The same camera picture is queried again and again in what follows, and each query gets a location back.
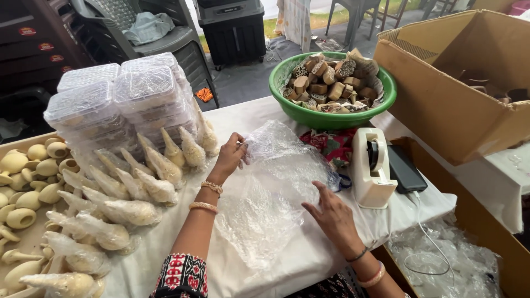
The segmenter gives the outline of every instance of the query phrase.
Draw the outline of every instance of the woman's hand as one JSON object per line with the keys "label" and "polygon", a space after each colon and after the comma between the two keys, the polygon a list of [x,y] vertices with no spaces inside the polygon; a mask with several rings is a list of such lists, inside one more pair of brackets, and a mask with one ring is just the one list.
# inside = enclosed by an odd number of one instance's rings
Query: woman's hand
{"label": "woman's hand", "polygon": [[313,181],[313,185],[319,190],[322,212],[309,203],[302,203],[302,206],[315,218],[341,254],[347,260],[354,259],[362,253],[365,246],[357,234],[351,208],[323,183]]}
{"label": "woman's hand", "polygon": [[245,139],[238,133],[233,133],[230,136],[228,142],[221,146],[217,162],[206,181],[221,185],[235,171],[238,165],[243,168],[241,160],[249,164],[244,158],[249,145],[244,142]]}

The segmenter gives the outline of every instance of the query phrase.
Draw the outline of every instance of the woman's left hand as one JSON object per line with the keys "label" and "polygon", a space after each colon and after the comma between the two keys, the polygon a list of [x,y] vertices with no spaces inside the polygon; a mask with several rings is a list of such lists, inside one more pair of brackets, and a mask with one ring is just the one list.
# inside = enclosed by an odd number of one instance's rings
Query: woman's left hand
{"label": "woman's left hand", "polygon": [[248,147],[249,145],[245,143],[245,139],[240,134],[233,133],[228,142],[221,146],[219,157],[207,181],[221,185],[235,171],[238,165],[240,168],[242,167],[240,165],[242,160],[248,164],[244,158]]}

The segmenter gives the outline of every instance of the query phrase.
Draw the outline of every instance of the green plastic basin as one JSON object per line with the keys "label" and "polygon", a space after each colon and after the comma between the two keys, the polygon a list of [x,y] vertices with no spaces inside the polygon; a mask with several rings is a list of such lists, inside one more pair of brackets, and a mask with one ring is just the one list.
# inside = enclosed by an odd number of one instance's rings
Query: green plastic basin
{"label": "green plastic basin", "polygon": [[[285,114],[296,122],[315,129],[345,129],[359,127],[370,121],[375,115],[386,111],[394,103],[397,94],[396,82],[392,75],[382,67],[379,67],[377,77],[383,82],[383,88],[385,90],[385,94],[383,95],[384,102],[376,108],[364,112],[351,114],[322,113],[302,108],[285,99],[279,92],[280,87],[286,85],[293,69],[302,62],[305,57],[316,53],[317,52],[300,54],[285,59],[272,70],[272,73],[269,76],[269,89],[272,96],[274,96],[274,98],[280,103]],[[346,54],[340,52],[323,53],[328,57],[339,59],[346,58]]]}

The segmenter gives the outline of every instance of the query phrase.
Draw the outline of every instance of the white tape dispenser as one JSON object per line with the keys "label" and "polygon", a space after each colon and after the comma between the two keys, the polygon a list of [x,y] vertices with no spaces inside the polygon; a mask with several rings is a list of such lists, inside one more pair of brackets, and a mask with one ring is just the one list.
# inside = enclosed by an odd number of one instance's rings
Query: white tape dispenser
{"label": "white tape dispenser", "polygon": [[350,176],[353,177],[357,203],[362,208],[385,209],[398,182],[390,180],[383,131],[379,128],[359,128],[355,133],[352,149]]}

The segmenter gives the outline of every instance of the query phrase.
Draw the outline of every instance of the grass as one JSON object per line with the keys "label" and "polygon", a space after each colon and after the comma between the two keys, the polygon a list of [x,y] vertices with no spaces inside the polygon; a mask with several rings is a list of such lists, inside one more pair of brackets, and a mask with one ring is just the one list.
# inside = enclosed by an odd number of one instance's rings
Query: grass
{"label": "grass", "polygon": [[[381,0],[381,4],[379,5],[380,12],[384,11],[385,4],[386,4],[386,0]],[[400,4],[401,4],[401,0],[390,0],[390,3],[388,4],[388,13],[396,14],[398,12]],[[405,10],[406,11],[416,10],[418,9],[419,4],[420,4],[420,0],[409,0]],[[329,17],[329,13],[310,14],[311,29],[325,28],[328,25],[328,17]],[[364,17],[365,19],[371,18],[371,16],[368,14],[365,14]],[[333,12],[333,17],[331,18],[330,25],[347,23],[349,19],[350,17],[349,17],[347,10],[345,9],[338,10],[338,11],[335,10]],[[276,34],[274,32],[275,27],[276,27],[276,19],[263,20],[263,29],[265,32],[265,36],[267,36],[268,38],[274,38],[274,37],[280,36],[279,34]],[[206,38],[204,34],[199,35],[199,39],[202,44],[202,48],[204,49],[204,52],[209,53],[210,49],[208,48],[208,43],[206,43]]]}

